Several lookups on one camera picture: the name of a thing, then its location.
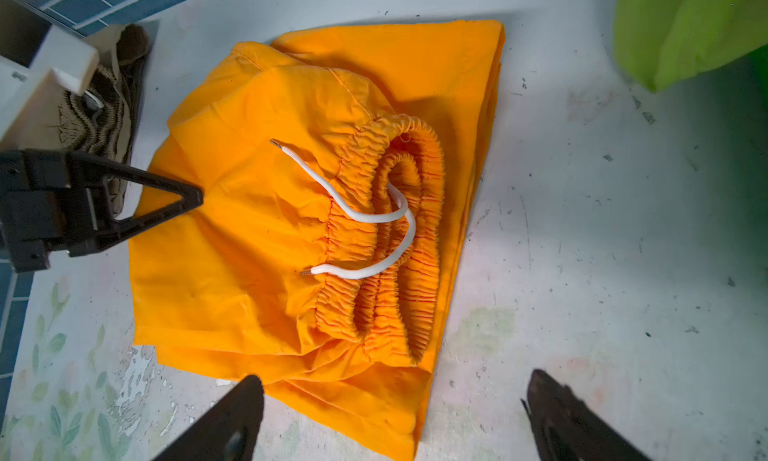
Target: drawstring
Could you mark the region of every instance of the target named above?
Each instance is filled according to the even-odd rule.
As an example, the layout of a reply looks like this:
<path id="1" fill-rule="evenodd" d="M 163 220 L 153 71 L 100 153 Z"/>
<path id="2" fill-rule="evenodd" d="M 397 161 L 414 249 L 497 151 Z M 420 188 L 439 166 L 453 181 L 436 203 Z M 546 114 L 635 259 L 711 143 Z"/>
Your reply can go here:
<path id="1" fill-rule="evenodd" d="M 408 231 L 406 232 L 406 236 L 402 239 L 400 245 L 389 256 L 385 257 L 376 264 L 372 264 L 369 267 L 364 267 L 363 269 L 343 269 L 332 264 L 321 264 L 319 266 L 312 267 L 307 271 L 302 271 L 301 274 L 328 273 L 335 274 L 336 276 L 343 277 L 345 279 L 363 279 L 364 277 L 379 274 L 386 270 L 388 267 L 395 264 L 397 260 L 400 259 L 402 254 L 406 252 L 406 249 L 408 249 L 411 243 L 413 243 L 413 238 L 416 235 L 416 218 L 413 217 L 413 213 L 411 213 L 411 210 L 408 209 L 408 199 L 392 183 L 387 183 L 387 191 L 389 191 L 389 194 L 395 198 L 395 202 L 397 203 L 398 207 L 397 211 L 386 213 L 384 215 L 366 215 L 357 212 L 342 199 L 339 192 L 333 186 L 331 186 L 328 181 L 315 173 L 312 168 L 310 168 L 295 152 L 293 152 L 293 150 L 281 145 L 277 140 L 270 140 L 270 142 L 274 146 L 280 148 L 280 150 L 285 154 L 290 156 L 291 159 L 296 162 L 296 164 L 301 166 L 306 174 L 312 177 L 312 179 L 320 183 L 320 185 L 325 188 L 328 194 L 331 195 L 333 201 L 335 201 L 341 207 L 344 213 L 351 219 L 362 223 L 389 223 L 405 216 L 406 220 L 408 221 Z"/>

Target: lime green cloth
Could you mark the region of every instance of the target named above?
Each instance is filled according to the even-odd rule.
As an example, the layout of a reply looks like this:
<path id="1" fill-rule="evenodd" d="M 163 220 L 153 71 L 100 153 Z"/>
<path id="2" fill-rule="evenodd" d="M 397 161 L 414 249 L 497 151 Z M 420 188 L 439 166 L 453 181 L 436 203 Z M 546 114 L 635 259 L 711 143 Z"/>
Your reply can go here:
<path id="1" fill-rule="evenodd" d="M 768 0 L 618 0 L 614 55 L 652 92 L 768 44 Z"/>

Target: orange fabric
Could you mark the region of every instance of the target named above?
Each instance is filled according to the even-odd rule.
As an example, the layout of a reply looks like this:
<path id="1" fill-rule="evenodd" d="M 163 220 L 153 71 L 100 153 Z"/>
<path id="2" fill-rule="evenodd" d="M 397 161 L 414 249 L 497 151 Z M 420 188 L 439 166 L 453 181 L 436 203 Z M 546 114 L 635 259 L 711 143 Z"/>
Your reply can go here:
<path id="1" fill-rule="evenodd" d="M 459 21 L 237 45 L 170 117 L 152 161 L 150 171 L 202 187 L 205 201 L 130 240 L 136 344 L 156 345 L 161 363 L 182 370 L 255 373 L 270 396 L 412 459 L 488 149 L 503 42 L 500 23 Z M 357 211 L 396 208 L 386 183 L 397 186 L 417 220 L 400 261 L 359 281 L 299 275 L 323 263 L 373 264 L 407 226 L 350 220 L 270 139 Z M 139 212 L 170 199 L 145 190 Z"/>

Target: white cord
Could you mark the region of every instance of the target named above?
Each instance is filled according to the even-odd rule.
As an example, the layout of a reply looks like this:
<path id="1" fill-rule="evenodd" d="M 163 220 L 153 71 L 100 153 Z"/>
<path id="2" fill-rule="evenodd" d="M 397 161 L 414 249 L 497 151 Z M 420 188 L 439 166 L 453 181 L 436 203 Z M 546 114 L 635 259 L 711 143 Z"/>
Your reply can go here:
<path id="1" fill-rule="evenodd" d="M 328 273 L 334 274 L 338 277 L 343 277 L 345 279 L 363 279 L 364 277 L 370 277 L 375 274 L 379 274 L 386 270 L 388 267 L 395 264 L 397 260 L 402 256 L 402 254 L 406 252 L 406 249 L 408 249 L 408 247 L 413 243 L 413 238 L 416 236 L 416 218 L 414 218 L 411 210 L 408 209 L 408 198 L 406 198 L 405 195 L 403 195 L 400 190 L 398 190 L 398 188 L 396 188 L 392 183 L 387 183 L 387 191 L 389 191 L 392 197 L 395 198 L 395 202 L 398 206 L 398 210 L 396 212 L 386 213 L 384 215 L 366 215 L 361 212 L 357 212 L 343 200 L 339 192 L 333 186 L 331 186 L 328 181 L 315 173 L 312 168 L 310 168 L 304 162 L 304 160 L 302 160 L 295 152 L 293 152 L 293 150 L 281 145 L 277 140 L 270 140 L 270 142 L 274 146 L 280 148 L 280 150 L 285 154 L 290 156 L 293 161 L 301 166 L 306 174 L 312 177 L 312 179 L 320 183 L 320 185 L 325 188 L 328 194 L 331 195 L 333 200 L 341 207 L 342 211 L 344 211 L 344 213 L 351 219 L 362 223 L 389 223 L 405 216 L 406 220 L 408 221 L 408 231 L 406 232 L 406 236 L 402 239 L 400 245 L 389 256 L 385 257 L 378 263 L 369 267 L 364 267 L 363 269 L 343 269 L 332 264 L 321 264 L 319 266 L 312 267 L 307 271 L 303 271 L 302 274 Z"/>

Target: table surface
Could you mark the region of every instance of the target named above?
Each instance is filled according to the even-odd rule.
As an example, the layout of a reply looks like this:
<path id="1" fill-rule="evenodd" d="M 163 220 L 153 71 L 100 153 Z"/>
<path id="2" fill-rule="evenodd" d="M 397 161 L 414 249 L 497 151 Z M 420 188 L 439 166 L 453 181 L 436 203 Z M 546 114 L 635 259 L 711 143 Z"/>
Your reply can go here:
<path id="1" fill-rule="evenodd" d="M 611 59 L 614 0 L 190 0 L 152 18 L 133 165 L 242 40 L 503 21 L 494 134 L 418 459 L 536 459 L 535 367 L 657 461 L 768 453 L 768 120 L 749 66 L 653 95 Z M 127 206 L 137 192 L 129 191 Z M 131 345 L 125 244 L 35 276 L 0 457 L 149 459 L 231 386 Z M 380 459 L 266 401 L 256 459 Z"/>

